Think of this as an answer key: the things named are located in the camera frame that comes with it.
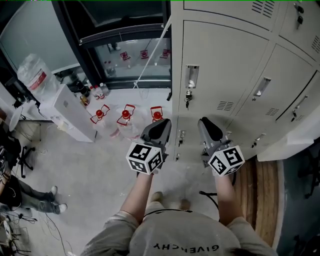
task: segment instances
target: window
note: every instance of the window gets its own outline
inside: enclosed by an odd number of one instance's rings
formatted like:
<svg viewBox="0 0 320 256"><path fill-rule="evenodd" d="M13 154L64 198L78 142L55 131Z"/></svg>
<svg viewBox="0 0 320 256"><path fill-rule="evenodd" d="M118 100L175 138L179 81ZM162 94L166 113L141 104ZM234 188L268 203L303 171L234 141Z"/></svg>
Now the window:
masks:
<svg viewBox="0 0 320 256"><path fill-rule="evenodd" d="M52 2L78 62L93 84L132 88L163 31L170 2ZM171 31L159 43L139 87L171 87Z"/></svg>

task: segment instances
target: jeans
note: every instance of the jeans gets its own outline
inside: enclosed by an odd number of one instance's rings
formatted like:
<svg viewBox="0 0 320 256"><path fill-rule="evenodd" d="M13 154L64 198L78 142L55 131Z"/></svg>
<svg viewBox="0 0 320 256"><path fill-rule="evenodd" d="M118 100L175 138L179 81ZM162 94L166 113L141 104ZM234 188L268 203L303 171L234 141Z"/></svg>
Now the jeans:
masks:
<svg viewBox="0 0 320 256"><path fill-rule="evenodd" d="M32 208L38 212L59 214L59 206L54 205L54 195L51 192L39 192L23 181L19 180L21 187L21 208Z"/></svg>

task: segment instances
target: black frame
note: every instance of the black frame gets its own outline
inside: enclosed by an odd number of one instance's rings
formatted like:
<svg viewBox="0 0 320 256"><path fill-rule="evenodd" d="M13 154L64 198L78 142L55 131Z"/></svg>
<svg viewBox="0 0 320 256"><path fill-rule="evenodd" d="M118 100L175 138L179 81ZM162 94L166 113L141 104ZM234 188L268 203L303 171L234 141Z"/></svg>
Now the black frame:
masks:
<svg viewBox="0 0 320 256"><path fill-rule="evenodd" d="M170 2L163 1L161 4L163 23L139 24L129 27L115 28L80 38L77 35L75 26L73 25L66 2L52 2L62 30L87 78L94 85L106 83L110 89L133 88L133 82L137 79L137 77L107 78L94 47L118 43L121 41L159 38L162 34L163 27L166 25L170 16ZM171 28L169 28L164 38L171 39ZM168 77L169 79L164 79L160 76L144 76L139 82L139 88L172 88L171 73L172 72L170 71L170 77Z"/></svg>

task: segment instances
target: lock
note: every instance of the lock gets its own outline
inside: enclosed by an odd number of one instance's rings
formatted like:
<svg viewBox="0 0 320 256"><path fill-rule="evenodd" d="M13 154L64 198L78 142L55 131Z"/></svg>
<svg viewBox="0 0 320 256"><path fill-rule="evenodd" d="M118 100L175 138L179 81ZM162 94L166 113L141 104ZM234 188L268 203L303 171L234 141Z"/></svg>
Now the lock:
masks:
<svg viewBox="0 0 320 256"><path fill-rule="evenodd" d="M305 12L305 10L300 6L300 5L298 5L298 4L294 4L294 8L296 9L296 11L298 12L298 13L301 13L301 14L303 14L304 12Z"/></svg>
<svg viewBox="0 0 320 256"><path fill-rule="evenodd" d="M190 101L192 100L192 91L191 90L187 90L186 91L186 95L185 95L185 107L187 110L189 110L189 104L190 104Z"/></svg>
<svg viewBox="0 0 320 256"><path fill-rule="evenodd" d="M296 20L296 29L298 29L303 22L304 22L304 18L299 15L298 19Z"/></svg>

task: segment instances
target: glass panel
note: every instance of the glass panel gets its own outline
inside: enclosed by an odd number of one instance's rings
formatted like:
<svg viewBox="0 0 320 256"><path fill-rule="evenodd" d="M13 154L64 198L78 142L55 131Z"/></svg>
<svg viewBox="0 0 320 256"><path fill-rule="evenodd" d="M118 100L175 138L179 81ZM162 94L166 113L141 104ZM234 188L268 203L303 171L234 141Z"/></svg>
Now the glass panel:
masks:
<svg viewBox="0 0 320 256"><path fill-rule="evenodd" d="M161 1L80 1L80 3L95 27L120 21L125 23L130 19L162 17Z"/></svg>
<svg viewBox="0 0 320 256"><path fill-rule="evenodd" d="M123 41L95 48L108 78L138 78L159 38ZM142 77L169 79L171 67L170 40L159 43Z"/></svg>

